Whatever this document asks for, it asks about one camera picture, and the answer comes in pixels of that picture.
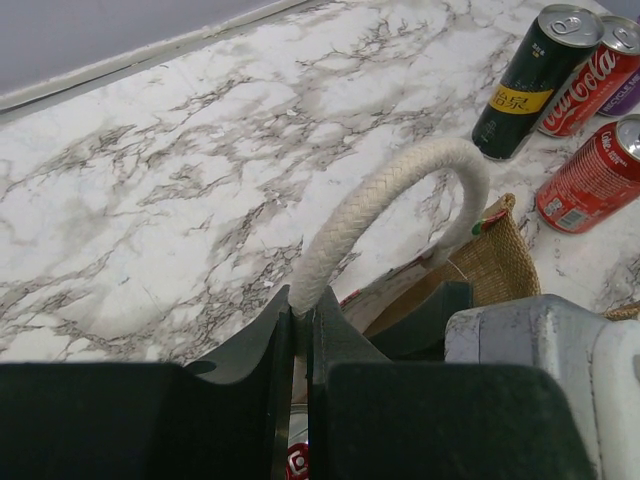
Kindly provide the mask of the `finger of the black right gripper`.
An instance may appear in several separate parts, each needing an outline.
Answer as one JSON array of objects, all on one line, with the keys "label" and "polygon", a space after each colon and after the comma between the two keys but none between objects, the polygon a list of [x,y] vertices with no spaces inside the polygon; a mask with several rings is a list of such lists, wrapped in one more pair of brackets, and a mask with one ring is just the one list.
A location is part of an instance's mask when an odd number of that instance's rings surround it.
[{"label": "finger of the black right gripper", "polygon": [[412,288],[370,325],[370,342],[391,360],[443,360],[446,325],[474,306],[470,283],[445,281],[432,293]]}]

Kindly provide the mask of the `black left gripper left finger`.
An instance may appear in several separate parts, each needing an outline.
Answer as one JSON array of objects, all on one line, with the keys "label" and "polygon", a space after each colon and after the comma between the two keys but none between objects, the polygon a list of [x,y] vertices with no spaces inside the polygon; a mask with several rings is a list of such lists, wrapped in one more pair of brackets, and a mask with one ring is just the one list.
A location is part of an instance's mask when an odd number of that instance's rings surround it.
[{"label": "black left gripper left finger", "polygon": [[5,479],[281,479],[291,396],[285,291],[223,344],[169,362],[5,363]]}]

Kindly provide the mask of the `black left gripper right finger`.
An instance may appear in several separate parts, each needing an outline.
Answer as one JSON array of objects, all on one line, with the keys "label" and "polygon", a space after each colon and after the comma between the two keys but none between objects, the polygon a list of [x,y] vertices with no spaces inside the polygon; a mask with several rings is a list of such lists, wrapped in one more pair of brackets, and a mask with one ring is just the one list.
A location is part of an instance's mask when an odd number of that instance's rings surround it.
[{"label": "black left gripper right finger", "polygon": [[528,366],[391,360],[326,290],[309,320],[313,479],[592,479],[559,385]]}]

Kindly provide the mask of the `red Coke can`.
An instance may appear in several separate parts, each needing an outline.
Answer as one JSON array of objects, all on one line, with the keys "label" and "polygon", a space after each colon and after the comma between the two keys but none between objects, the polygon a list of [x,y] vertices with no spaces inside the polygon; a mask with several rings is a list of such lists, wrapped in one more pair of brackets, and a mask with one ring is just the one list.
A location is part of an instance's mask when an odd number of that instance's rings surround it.
[{"label": "red Coke can", "polygon": [[538,130],[552,137],[576,134],[639,68],[639,23],[605,15],[602,42]]},{"label": "red Coke can", "polygon": [[639,116],[597,130],[538,190],[537,211],[552,228],[582,234],[639,198]]}]

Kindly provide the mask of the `purple Fanta can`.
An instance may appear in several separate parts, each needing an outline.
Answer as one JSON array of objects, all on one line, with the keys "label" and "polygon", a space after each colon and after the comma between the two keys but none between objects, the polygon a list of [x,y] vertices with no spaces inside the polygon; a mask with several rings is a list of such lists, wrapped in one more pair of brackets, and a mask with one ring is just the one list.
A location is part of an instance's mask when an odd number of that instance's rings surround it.
[{"label": "purple Fanta can", "polygon": [[634,73],[600,107],[598,113],[610,117],[624,116],[639,103],[639,73]]}]

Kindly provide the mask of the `black soda can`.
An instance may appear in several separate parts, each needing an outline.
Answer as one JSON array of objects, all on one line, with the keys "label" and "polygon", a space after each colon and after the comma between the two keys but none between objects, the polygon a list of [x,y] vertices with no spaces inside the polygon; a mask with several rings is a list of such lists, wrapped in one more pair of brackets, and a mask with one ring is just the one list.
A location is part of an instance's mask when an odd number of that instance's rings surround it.
[{"label": "black soda can", "polygon": [[519,152],[603,35],[600,17],[585,8],[553,4],[540,11],[472,130],[485,157],[504,161]]}]

